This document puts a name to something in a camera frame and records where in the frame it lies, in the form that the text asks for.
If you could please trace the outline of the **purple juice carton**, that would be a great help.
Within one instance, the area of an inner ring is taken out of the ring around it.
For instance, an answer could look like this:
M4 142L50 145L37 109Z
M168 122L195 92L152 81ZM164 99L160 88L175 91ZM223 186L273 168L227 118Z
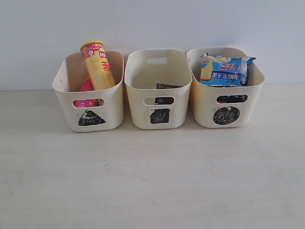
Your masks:
M163 84L163 83L157 83L156 89L174 89L174 88L180 88L181 86L178 85L171 85L171 84ZM155 104L163 105L163 104L172 104L174 102L173 97L156 97L154 100Z

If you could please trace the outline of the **yellow Lays chips can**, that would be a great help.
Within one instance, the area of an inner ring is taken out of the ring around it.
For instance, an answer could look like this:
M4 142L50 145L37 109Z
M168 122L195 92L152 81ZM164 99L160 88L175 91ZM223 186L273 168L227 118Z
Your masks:
M84 43L80 51L94 90L105 90L116 85L112 70L101 41Z

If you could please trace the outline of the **pink Lays chips can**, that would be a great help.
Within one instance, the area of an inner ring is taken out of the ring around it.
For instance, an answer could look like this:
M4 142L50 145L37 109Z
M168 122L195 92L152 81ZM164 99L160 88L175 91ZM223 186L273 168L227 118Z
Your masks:
M80 92L87 92L87 91L93 91L93 84L91 82L90 76L87 75L80 88ZM101 98L95 98L95 99L81 99L81 100L75 100L73 101L73 105L78 108L82 107L96 107L96 106L102 106L104 105L104 100Z

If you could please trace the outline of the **blue instant noodle packet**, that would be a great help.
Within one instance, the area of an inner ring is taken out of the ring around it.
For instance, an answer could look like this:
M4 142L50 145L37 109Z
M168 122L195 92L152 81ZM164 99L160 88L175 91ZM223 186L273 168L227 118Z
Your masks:
M200 83L213 87L248 86L248 66L255 57L222 57L205 53L201 63Z

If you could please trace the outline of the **orange instant noodle packet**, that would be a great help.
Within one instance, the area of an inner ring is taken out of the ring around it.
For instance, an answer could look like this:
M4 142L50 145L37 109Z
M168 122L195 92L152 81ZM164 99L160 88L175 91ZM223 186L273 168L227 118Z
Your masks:
M247 100L247 95L221 95L216 101L219 104L244 103Z

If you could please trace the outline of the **middle cream plastic bin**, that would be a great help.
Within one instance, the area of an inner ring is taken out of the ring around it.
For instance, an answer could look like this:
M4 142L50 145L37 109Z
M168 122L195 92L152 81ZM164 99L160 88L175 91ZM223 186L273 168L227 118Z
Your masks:
M140 50L127 59L126 85L132 122L141 129L173 129L186 119L192 73L183 52ZM156 89L157 83L181 86ZM156 97L173 97L172 104L155 104Z

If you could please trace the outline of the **cream plastic bin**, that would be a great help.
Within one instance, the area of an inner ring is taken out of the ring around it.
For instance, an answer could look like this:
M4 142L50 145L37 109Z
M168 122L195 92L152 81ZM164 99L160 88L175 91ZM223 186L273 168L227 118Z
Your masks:
M189 50L186 53L193 81L190 92L190 104L195 121L207 128L231 128L247 124L251 118L264 83L264 75L252 63L248 66L249 85L244 87L211 87L200 83L203 55L220 55L224 57L245 57L246 54L236 48L210 47ZM247 95L244 103L219 104L221 95Z
M117 128L124 119L123 111L123 55L106 52L116 85L105 90L80 91L87 68L83 55L74 53L62 62L52 86L70 129L76 132L104 131ZM101 99L102 105L75 107L77 100Z
M127 59L126 85L132 122L141 129L173 129L186 119L192 73L183 52L140 50ZM156 89L157 83L181 86ZM173 97L172 104L155 104L156 97Z

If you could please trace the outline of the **left cream plastic bin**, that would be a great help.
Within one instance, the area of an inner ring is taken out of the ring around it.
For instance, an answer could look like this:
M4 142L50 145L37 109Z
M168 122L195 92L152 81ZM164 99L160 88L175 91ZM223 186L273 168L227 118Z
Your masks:
M76 132L104 131L117 128L124 119L123 111L123 55L106 52L116 85L105 90L80 91L87 68L83 55L74 53L62 62L52 86L70 129ZM75 107L77 100L101 99L102 105Z

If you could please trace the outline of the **right cream plastic bin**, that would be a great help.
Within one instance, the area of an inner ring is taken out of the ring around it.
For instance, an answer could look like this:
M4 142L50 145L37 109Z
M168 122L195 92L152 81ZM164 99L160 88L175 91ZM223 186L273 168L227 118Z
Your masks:
M264 75L252 63L248 66L249 85L244 87L211 87L200 83L203 55L220 55L224 57L245 57L246 54L236 48L210 47L189 50L186 53L193 81L190 92L190 104L195 121L207 128L231 128L247 124L251 118L264 83ZM221 95L247 95L244 103L219 104Z

